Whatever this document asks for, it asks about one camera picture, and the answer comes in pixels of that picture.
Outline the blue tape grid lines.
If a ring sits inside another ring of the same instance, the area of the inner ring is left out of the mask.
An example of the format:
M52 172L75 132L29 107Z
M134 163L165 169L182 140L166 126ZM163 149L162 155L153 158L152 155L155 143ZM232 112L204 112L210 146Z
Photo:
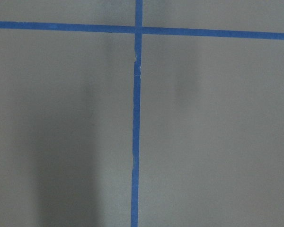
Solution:
M0 227L284 227L284 0L0 0Z

